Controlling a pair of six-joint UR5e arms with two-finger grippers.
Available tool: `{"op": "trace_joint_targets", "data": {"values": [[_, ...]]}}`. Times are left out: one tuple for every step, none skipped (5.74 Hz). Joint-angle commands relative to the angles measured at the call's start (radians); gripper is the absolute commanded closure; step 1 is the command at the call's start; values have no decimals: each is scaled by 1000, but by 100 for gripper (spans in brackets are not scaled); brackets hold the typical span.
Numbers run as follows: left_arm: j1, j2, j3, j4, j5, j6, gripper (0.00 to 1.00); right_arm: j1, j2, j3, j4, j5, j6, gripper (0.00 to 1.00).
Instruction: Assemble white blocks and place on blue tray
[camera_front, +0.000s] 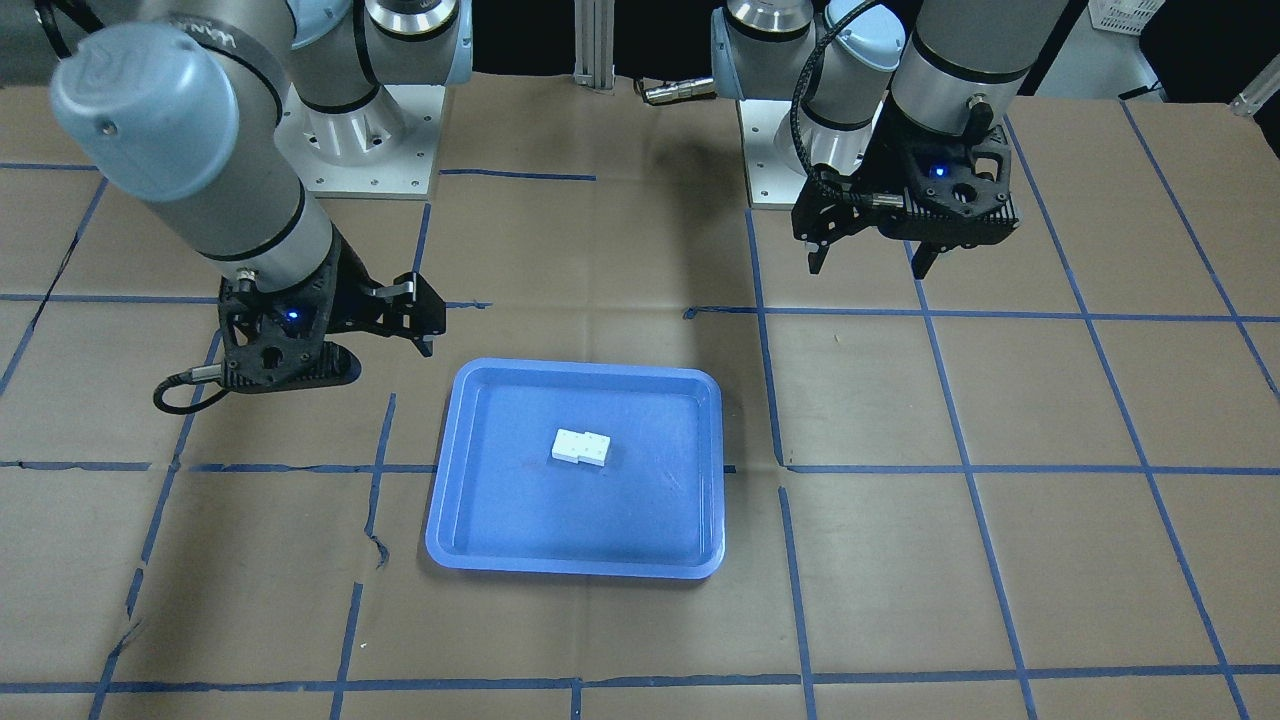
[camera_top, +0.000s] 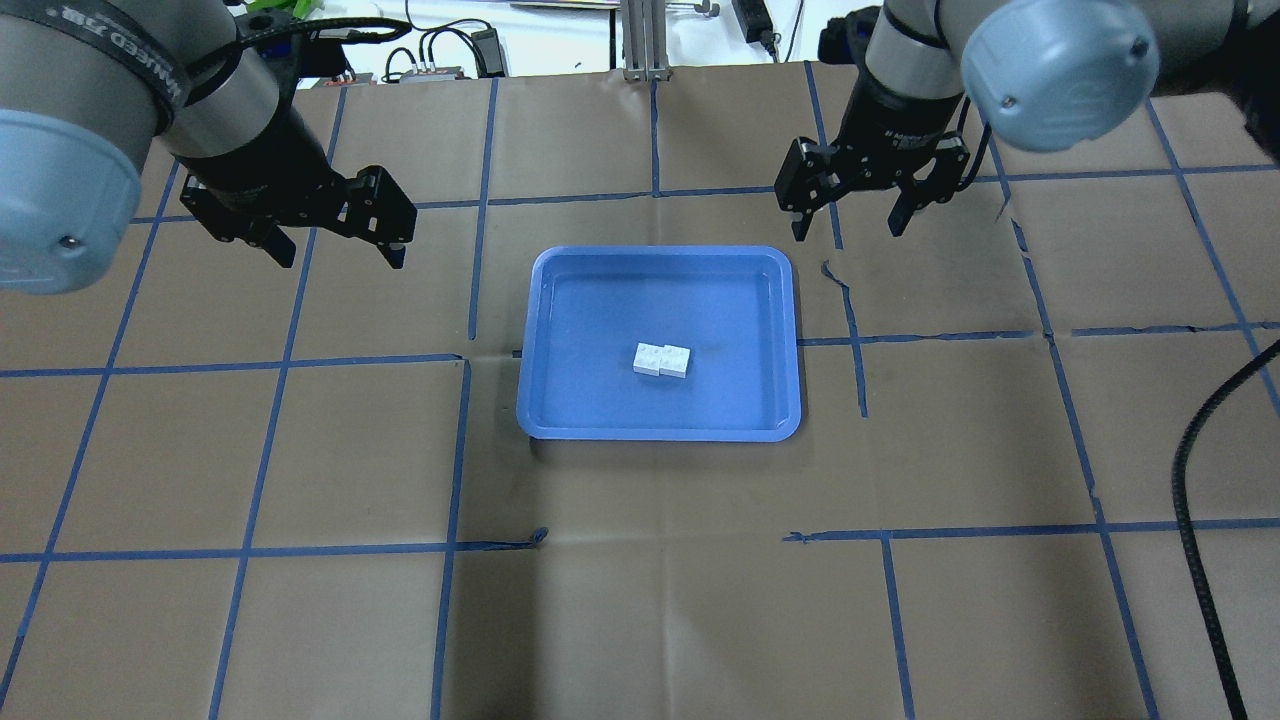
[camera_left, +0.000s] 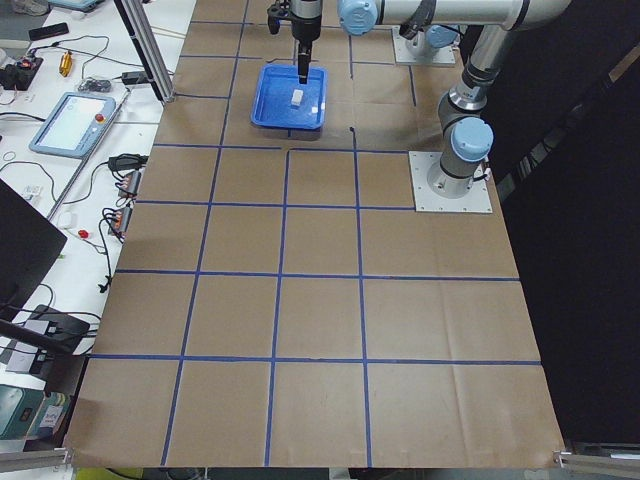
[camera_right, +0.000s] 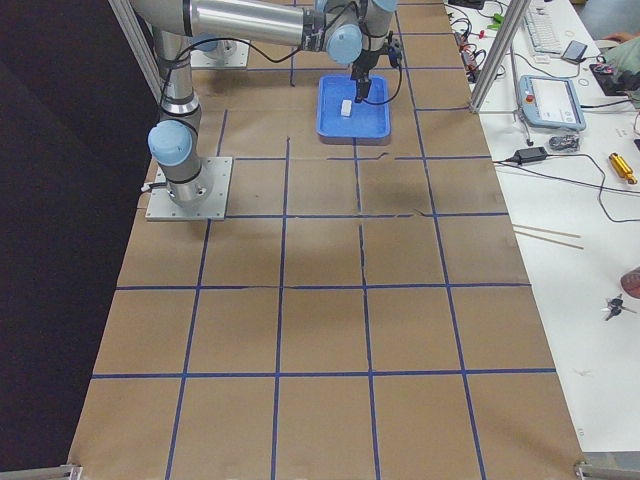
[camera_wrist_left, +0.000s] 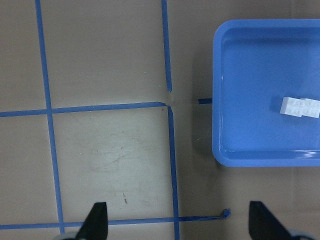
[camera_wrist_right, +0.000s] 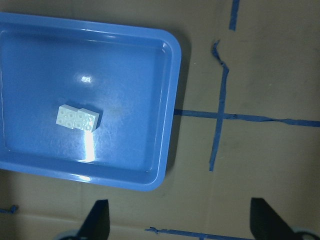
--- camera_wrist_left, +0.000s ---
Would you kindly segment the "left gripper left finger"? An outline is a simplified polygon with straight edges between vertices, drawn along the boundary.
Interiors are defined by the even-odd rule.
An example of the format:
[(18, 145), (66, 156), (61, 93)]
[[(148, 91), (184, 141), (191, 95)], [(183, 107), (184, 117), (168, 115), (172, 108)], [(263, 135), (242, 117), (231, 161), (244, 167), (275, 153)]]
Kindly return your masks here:
[(75, 240), (106, 240), (108, 238), (108, 211), (106, 202), (96, 202), (80, 230), (75, 235)]

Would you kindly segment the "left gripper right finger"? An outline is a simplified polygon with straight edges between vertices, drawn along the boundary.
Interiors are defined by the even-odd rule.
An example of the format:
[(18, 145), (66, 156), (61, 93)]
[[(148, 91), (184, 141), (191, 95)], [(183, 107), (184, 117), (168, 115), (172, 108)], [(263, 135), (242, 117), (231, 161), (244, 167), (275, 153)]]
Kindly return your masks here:
[(252, 240), (291, 240), (293, 238), (261, 201), (249, 203), (249, 235)]

